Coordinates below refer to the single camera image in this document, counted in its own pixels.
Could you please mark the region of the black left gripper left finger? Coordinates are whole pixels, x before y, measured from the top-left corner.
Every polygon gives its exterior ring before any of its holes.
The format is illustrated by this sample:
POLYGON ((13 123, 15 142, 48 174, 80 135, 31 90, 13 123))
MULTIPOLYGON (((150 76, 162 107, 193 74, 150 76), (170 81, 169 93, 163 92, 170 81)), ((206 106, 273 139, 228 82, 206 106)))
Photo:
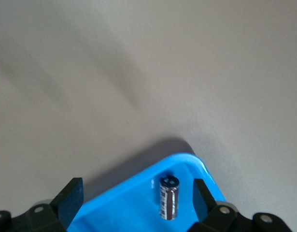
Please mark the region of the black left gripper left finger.
POLYGON ((49 203, 39 202, 16 217, 1 210, 0 232, 65 232, 83 202, 83 179, 73 178, 49 203))

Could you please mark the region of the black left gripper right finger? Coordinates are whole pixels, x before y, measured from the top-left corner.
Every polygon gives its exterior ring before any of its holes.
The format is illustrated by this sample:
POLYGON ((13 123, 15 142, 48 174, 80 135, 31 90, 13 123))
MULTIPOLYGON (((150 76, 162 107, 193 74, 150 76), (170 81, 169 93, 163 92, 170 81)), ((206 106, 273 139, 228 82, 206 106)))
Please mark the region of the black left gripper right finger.
POLYGON ((233 205, 216 201, 204 180, 193 181, 193 207, 198 221, 189 232, 290 232, 278 216, 255 213, 251 219, 243 216, 233 205))

